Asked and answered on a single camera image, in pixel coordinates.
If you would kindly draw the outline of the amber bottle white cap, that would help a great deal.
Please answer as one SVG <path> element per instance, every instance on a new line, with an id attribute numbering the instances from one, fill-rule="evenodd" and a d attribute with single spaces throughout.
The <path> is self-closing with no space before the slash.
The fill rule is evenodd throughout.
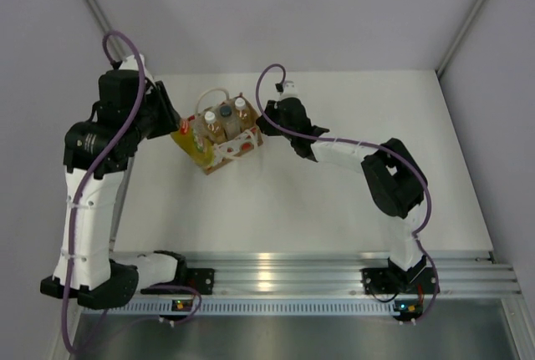
<path id="1" fill-rule="evenodd" d="M 254 125 L 254 117 L 247 101 L 243 97 L 237 97 L 234 101 L 235 110 L 242 132 L 250 129 Z"/>
<path id="2" fill-rule="evenodd" d="M 203 123 L 207 137 L 213 144 L 220 145 L 227 141 L 225 130 L 214 112 L 207 110 L 204 113 Z"/>

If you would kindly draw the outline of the yellow bottle red cap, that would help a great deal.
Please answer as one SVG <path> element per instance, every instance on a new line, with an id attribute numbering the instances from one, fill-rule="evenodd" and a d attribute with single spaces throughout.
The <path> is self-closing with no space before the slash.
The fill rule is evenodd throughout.
<path id="1" fill-rule="evenodd" d="M 212 165 L 214 160 L 212 143 L 198 132 L 189 120 L 181 118 L 178 130 L 171 133 L 171 138 L 197 166 L 205 169 Z"/>

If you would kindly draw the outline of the clear bottle dark cap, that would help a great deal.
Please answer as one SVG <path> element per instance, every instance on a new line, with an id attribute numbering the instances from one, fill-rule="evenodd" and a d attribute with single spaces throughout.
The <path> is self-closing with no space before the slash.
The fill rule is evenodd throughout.
<path id="1" fill-rule="evenodd" d="M 218 109 L 220 121 L 225 130 L 227 140 L 235 139 L 240 133 L 239 119 L 229 104 L 223 104 Z"/>

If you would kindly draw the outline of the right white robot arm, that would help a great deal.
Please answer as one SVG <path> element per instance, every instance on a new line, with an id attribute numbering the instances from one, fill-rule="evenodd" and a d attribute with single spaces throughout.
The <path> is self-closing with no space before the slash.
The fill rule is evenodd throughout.
<path id="1" fill-rule="evenodd" d="M 390 284 L 408 291 L 426 267 L 417 235 L 431 218 L 428 182 L 405 145 L 396 138 L 377 145 L 327 137 L 296 97 L 270 100 L 256 125 L 267 136 L 283 136 L 306 160 L 330 163 L 364 176 L 371 198 L 387 215 Z"/>

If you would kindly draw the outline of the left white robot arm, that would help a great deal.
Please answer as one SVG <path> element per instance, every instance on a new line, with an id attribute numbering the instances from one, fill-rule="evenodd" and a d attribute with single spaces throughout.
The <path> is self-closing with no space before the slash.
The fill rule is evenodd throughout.
<path id="1" fill-rule="evenodd" d="M 74 298 L 82 307 L 125 306 L 137 292 L 183 291 L 189 281 L 186 258 L 172 251 L 110 257 L 115 202 L 140 143 L 179 129 L 161 81 L 153 81 L 143 57 L 130 55 L 99 77 L 99 99 L 89 119 L 64 138 L 67 210 L 59 261 L 40 282 L 42 294 Z"/>

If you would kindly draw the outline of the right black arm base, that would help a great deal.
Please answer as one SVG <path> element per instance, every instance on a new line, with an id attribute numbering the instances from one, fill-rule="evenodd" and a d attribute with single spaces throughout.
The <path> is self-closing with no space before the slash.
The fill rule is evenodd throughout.
<path id="1" fill-rule="evenodd" d="M 394 295 L 412 289 L 420 272 L 395 271 L 388 267 L 365 268 L 361 271 L 366 295 Z"/>

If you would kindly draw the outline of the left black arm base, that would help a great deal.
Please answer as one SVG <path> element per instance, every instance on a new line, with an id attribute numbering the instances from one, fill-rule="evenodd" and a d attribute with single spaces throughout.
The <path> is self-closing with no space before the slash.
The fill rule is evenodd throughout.
<path id="1" fill-rule="evenodd" d="M 172 281 L 159 282 L 140 290 L 143 295 L 188 294 L 188 288 L 201 295 L 211 295 L 215 283 L 212 268 L 185 268 Z"/>

